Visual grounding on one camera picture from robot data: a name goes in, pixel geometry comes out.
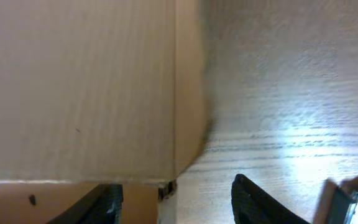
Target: floor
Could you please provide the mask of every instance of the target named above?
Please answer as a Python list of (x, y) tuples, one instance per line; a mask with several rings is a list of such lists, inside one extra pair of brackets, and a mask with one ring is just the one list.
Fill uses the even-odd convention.
[(177, 223), (233, 223), (237, 173), (311, 222), (324, 180), (358, 175), (358, 0), (204, 9), (215, 124), (178, 179)]

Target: beige surface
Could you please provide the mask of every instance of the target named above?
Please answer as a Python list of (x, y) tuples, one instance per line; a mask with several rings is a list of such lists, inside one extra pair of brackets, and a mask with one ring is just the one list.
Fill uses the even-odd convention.
[(204, 124), (201, 52), (175, 61), (193, 40), (175, 20), (176, 0), (0, 0), (0, 180), (175, 178)]
[(311, 222), (324, 180), (358, 175), (358, 1), (205, 2), (216, 125), (177, 223), (234, 223), (237, 173)]
[(124, 202), (122, 203), (120, 223), (157, 223), (158, 187), (125, 184), (123, 191)]
[[(0, 223), (44, 224), (71, 207), (95, 184), (0, 184)], [(34, 195), (36, 206), (29, 196)]]

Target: wooden floor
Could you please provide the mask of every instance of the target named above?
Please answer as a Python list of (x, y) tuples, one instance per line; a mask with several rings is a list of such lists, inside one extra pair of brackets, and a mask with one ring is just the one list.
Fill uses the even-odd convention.
[(177, 223), (234, 223), (237, 173), (312, 221), (323, 181), (358, 175), (358, 0), (204, 4), (215, 125)]

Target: small dark spot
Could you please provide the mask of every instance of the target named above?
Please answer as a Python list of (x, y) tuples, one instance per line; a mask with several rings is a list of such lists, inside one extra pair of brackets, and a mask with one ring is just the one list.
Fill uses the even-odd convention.
[(37, 202), (35, 201), (35, 195), (30, 195), (29, 200), (33, 206), (36, 206)]

